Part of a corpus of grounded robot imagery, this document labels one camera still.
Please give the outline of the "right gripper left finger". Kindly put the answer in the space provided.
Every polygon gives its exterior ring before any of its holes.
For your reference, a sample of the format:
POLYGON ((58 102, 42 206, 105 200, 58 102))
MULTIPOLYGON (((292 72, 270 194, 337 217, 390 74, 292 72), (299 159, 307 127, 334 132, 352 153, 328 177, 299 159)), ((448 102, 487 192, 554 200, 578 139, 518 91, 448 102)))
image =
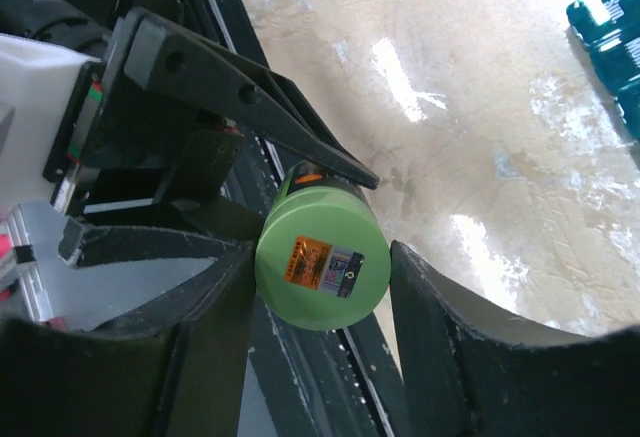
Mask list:
POLYGON ((1 321, 5 436, 233 436, 255 300, 259 216, 226 198, 70 219, 76 267, 205 258, 180 285, 90 331, 1 321))

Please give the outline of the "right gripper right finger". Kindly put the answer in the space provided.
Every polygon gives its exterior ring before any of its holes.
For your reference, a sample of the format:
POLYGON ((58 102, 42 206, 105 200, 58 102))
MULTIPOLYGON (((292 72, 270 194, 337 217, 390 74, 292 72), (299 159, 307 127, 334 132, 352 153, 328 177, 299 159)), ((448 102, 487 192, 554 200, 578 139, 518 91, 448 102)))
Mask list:
POLYGON ((635 436, 639 329, 599 337, 507 311, 391 246, 391 299, 418 436, 635 436))

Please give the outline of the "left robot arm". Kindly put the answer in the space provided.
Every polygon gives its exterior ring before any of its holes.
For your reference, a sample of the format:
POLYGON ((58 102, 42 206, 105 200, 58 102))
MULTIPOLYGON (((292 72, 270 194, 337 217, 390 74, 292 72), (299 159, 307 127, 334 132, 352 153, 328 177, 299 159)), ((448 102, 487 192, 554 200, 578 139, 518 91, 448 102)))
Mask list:
POLYGON ((207 202, 244 143, 373 189, 242 0, 1 0, 1 207, 207 202))

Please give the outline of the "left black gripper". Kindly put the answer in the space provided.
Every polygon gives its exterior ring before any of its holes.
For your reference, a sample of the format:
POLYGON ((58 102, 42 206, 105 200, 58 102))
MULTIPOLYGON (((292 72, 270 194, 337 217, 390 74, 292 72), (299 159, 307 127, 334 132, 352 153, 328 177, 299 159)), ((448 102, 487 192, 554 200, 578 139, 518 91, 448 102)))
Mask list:
POLYGON ((374 189, 379 177, 324 142, 278 86, 288 80, 143 8, 116 26, 99 66, 99 87, 72 97, 52 148, 65 173, 52 206, 150 198, 208 205, 242 142, 233 120, 299 157, 374 189))

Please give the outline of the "teal weekly pill organizer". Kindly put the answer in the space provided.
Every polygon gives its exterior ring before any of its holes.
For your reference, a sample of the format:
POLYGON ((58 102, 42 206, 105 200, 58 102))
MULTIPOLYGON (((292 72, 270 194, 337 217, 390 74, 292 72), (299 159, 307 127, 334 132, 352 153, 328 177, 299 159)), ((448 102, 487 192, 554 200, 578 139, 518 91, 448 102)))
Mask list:
POLYGON ((575 0, 566 16, 628 133, 638 139, 639 0, 575 0))

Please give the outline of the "green pill bottle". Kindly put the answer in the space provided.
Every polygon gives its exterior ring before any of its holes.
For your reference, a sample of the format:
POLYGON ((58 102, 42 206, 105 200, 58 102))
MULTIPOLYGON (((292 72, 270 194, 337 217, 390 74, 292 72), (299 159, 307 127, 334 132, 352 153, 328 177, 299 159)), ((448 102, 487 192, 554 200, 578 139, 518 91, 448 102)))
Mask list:
POLYGON ((374 311, 390 283, 391 256, 360 188, 300 162, 266 218, 254 269, 258 293, 277 316, 329 331, 374 311))

